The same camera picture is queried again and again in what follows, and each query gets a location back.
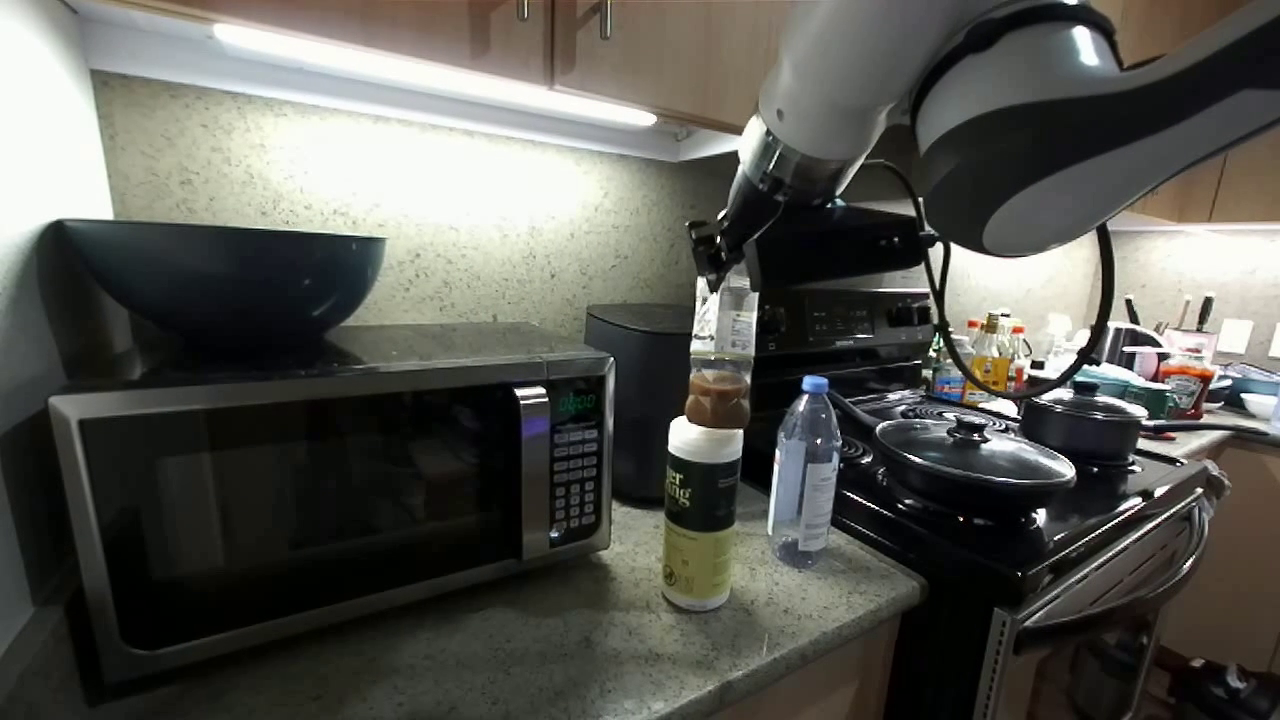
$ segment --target bottle cap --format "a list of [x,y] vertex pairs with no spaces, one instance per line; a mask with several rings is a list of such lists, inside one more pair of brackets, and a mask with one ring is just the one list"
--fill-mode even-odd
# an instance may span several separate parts
[[827,376],[804,376],[799,389],[804,389],[804,392],[819,392],[819,397],[831,392]]

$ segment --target stove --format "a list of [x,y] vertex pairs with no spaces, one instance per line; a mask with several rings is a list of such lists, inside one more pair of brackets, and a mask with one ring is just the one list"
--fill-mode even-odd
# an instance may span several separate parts
[[1152,628],[1224,495],[1210,463],[1137,454],[1124,469],[1074,469],[1074,488],[1036,511],[951,511],[894,480],[875,423],[955,418],[1017,433],[1007,418],[914,392],[845,404],[836,527],[927,582],[924,605],[899,625],[887,715],[1017,715],[1005,681],[1025,648],[1089,640],[1132,612]]

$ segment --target pot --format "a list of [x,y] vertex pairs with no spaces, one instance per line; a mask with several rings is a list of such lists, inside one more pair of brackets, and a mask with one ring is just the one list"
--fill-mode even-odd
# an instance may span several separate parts
[[1067,397],[1047,392],[1036,397],[1025,418],[1019,433],[1036,446],[1047,446],[1070,461],[1126,461],[1138,438],[1161,433],[1231,433],[1249,439],[1263,439],[1267,433],[1240,430],[1240,423],[1199,423],[1199,422],[1146,422],[1142,407],[1124,404],[1114,397],[1101,397],[1095,386],[1070,386]]
[[906,492],[977,518],[1017,518],[1074,488],[1067,457],[984,422],[883,422],[875,446]]

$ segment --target backsplash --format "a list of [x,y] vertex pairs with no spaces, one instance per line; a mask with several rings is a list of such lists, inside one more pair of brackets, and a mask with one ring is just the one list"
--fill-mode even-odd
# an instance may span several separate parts
[[648,166],[179,85],[97,76],[121,220],[387,238],[351,323],[525,320],[690,301],[682,220],[731,166]]

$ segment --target water bottle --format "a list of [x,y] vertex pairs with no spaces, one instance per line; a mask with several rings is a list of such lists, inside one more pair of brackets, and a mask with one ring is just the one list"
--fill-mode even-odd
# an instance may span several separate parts
[[827,547],[838,472],[838,423],[824,376],[804,376],[776,433],[768,543],[782,563],[812,563]]

